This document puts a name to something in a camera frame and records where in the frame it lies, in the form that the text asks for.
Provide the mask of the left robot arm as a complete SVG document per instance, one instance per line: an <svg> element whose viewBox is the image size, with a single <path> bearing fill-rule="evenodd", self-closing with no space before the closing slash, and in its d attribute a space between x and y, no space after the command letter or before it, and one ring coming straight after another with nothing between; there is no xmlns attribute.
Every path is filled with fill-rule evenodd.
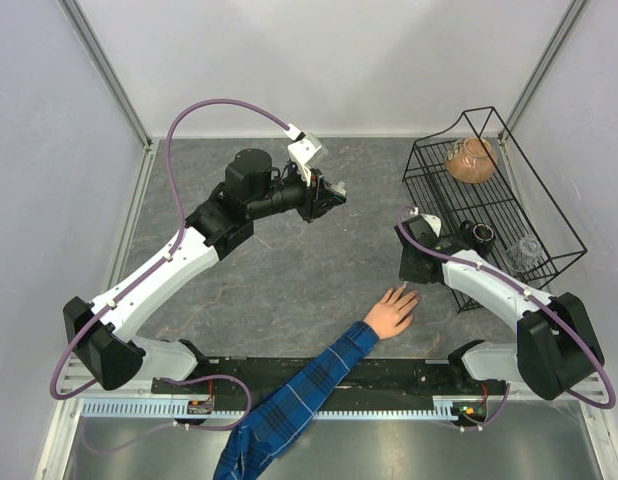
<svg viewBox="0 0 618 480"><path fill-rule="evenodd" d="M260 149L238 152L208 199L153 257L109 291L63 308L73 351L106 391L132 380L169 378L187 393L208 382L202 353L189 341L143 338L146 320L191 279L210 269L254 233L256 220L289 210L312 222L344 204L343 183L289 160L283 170Z"/></svg>

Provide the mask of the blue plaid sleeved forearm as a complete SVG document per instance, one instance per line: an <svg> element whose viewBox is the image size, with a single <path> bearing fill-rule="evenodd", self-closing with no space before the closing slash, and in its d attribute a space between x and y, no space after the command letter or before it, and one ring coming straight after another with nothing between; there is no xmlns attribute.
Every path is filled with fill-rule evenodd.
<svg viewBox="0 0 618 480"><path fill-rule="evenodd" d="M301 437L340 382L378 341L370 326L354 323L231 431L213 477L258 478Z"/></svg>

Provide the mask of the person's bare hand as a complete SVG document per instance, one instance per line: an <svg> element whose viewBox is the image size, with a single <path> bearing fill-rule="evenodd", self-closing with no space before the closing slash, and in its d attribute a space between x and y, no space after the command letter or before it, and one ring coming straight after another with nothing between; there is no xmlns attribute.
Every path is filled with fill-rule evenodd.
<svg viewBox="0 0 618 480"><path fill-rule="evenodd" d="M413 311L419 303L416 291L405 286L390 288L371 308L363 322L380 340L401 334L413 321Z"/></svg>

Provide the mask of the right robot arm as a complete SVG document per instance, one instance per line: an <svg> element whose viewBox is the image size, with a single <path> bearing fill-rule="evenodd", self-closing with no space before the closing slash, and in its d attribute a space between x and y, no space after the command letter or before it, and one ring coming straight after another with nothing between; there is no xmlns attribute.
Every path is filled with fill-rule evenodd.
<svg viewBox="0 0 618 480"><path fill-rule="evenodd" d="M474 340L451 353L449 386L466 394L482 381L518 382L544 400L568 393L587 402L575 388L597 375L607 400L595 407L614 406L615 390L582 300L569 292L556 296L524 284L490 264L470 244L442 239L440 229L434 215L399 219L395 231L403 248L401 279L439 283L463 293L515 335L512 343Z"/></svg>

